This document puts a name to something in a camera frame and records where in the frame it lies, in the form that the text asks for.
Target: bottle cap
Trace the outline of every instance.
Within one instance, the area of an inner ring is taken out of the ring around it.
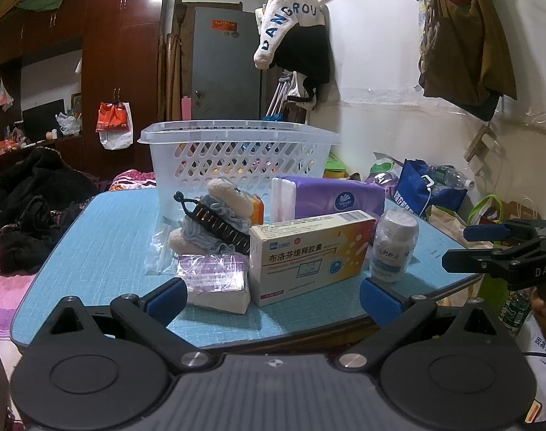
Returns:
[[[384,213],[381,222],[384,231],[396,240],[409,240],[418,234],[417,218],[404,209],[389,209]]]

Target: medicine box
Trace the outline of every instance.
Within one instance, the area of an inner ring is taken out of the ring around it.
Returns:
[[[253,302],[265,306],[357,275],[375,225],[355,210],[252,227]]]

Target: blue tabletop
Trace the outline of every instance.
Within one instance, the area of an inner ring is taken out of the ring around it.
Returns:
[[[387,207],[395,206],[387,201]],[[46,317],[67,295],[86,306],[108,305],[123,293],[145,295],[171,276],[146,272],[144,258],[159,218],[157,190],[115,191],[96,196],[72,224],[40,269],[13,320],[11,335],[28,345]],[[455,241],[424,221],[409,270],[393,284],[404,296],[431,293],[470,275],[441,267]],[[259,341],[364,316],[359,304],[360,275],[263,308],[250,304],[245,315],[188,306],[169,329],[200,348]]]

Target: hair clip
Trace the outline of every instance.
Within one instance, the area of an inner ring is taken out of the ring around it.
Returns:
[[[227,245],[233,245],[235,251],[240,254],[249,256],[251,248],[251,237],[237,230],[233,225],[223,220],[214,210],[207,207],[202,202],[196,199],[185,199],[181,191],[177,191],[174,200],[181,203],[183,211],[192,220],[197,222],[203,229],[211,233],[215,238],[222,240]],[[191,212],[187,210],[185,203],[191,202],[195,204],[195,209]]]

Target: clear plastic storage basket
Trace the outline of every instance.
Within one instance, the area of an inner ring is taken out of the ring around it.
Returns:
[[[151,148],[163,215],[177,221],[183,211],[175,192],[200,196],[206,182],[221,174],[266,201],[272,178],[322,177],[338,137],[297,123],[198,120],[154,123],[139,142]]]

